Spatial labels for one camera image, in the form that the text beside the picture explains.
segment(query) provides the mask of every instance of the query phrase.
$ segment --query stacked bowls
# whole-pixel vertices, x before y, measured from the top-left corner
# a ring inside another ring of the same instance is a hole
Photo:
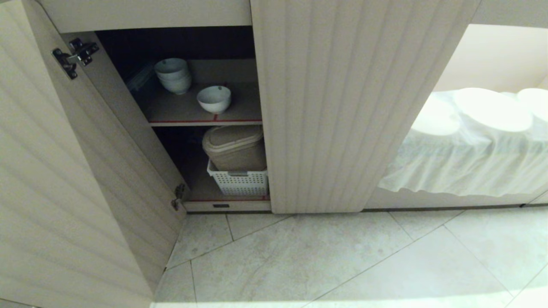
[[[181,95],[186,93],[192,83],[189,66],[183,59],[165,59],[154,66],[160,83],[167,91]]]

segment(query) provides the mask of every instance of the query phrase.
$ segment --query white cloth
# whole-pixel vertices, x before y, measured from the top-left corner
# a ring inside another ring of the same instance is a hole
[[[450,98],[453,92],[443,94]],[[535,117],[525,132],[509,133],[460,111],[459,120],[460,129],[449,136],[410,130],[379,187],[500,197],[548,184],[547,122]]]

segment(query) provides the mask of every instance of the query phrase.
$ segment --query plastic container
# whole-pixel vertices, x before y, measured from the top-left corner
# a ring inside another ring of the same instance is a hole
[[[269,178],[263,171],[218,171],[209,161],[207,172],[227,196],[264,196],[269,192]]]
[[[266,169],[262,126],[221,126],[208,130],[202,146],[219,171]]]

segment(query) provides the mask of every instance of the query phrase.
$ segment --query tile floor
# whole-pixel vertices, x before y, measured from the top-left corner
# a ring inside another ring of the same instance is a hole
[[[548,208],[189,215],[153,308],[548,307]]]

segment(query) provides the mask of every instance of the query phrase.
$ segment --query ribbed cabinet door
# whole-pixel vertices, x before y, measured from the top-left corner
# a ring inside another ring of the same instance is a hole
[[[362,210],[480,0],[251,0],[272,211]]]
[[[0,4],[0,298],[148,308],[184,210],[36,1]]]

